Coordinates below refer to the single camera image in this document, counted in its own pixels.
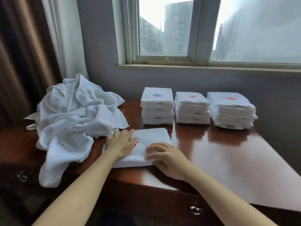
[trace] window pane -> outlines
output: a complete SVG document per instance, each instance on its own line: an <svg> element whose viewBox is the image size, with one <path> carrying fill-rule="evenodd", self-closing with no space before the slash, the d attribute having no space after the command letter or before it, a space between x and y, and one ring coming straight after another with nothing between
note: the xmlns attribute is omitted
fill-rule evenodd
<svg viewBox="0 0 301 226"><path fill-rule="evenodd" d="M211 62L301 64L301 0L221 0Z"/></svg>
<svg viewBox="0 0 301 226"><path fill-rule="evenodd" d="M187 56L193 0L139 0L140 55Z"/></svg>

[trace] embroidered logo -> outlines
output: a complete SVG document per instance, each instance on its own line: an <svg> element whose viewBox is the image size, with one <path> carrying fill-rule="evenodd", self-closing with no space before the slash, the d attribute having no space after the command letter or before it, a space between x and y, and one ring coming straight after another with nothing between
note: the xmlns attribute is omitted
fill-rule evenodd
<svg viewBox="0 0 301 226"><path fill-rule="evenodd" d="M231 97L227 97L227 98L225 98L226 100L231 100L231 101L235 101L236 100L236 98L231 98Z"/></svg>

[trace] table surface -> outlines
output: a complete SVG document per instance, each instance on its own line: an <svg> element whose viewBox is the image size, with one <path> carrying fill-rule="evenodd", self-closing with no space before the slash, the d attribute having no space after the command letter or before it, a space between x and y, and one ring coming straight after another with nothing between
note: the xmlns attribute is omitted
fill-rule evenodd
<svg viewBox="0 0 301 226"><path fill-rule="evenodd" d="M301 177L252 128L222 129L211 125L177 124L144 125L140 102L125 102L120 106L129 129L164 127L172 144L198 168L245 201L301 211ZM30 122L0 132L0 162L28 167L40 167L45 152L35 148L36 130L26 130ZM82 174L101 154L105 138L96 139L87 159L71 165L66 173ZM108 179L195 193L185 182L164 176L154 166L112 169Z"/></svg>

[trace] drawer handle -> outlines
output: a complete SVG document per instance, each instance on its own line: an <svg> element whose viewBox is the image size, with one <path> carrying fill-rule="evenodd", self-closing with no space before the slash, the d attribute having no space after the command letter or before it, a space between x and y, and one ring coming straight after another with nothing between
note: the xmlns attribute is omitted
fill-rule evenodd
<svg viewBox="0 0 301 226"><path fill-rule="evenodd" d="M17 177L19 178L19 180L20 180L21 182L26 182L27 179L28 179L28 177L27 177L26 175L24 175L24 171L21 171L21 172L17 175Z"/></svg>
<svg viewBox="0 0 301 226"><path fill-rule="evenodd" d="M195 206L190 206L190 211L194 214L194 215L200 215L201 212L203 212L202 209L199 209Z"/></svg>

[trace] brown curtain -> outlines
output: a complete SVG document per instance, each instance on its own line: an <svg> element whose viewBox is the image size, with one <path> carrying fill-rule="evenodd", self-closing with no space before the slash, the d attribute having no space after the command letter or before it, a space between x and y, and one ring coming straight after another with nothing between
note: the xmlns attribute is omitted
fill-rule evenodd
<svg viewBox="0 0 301 226"><path fill-rule="evenodd" d="M41 0L0 0L0 128L36 111L62 82Z"/></svg>

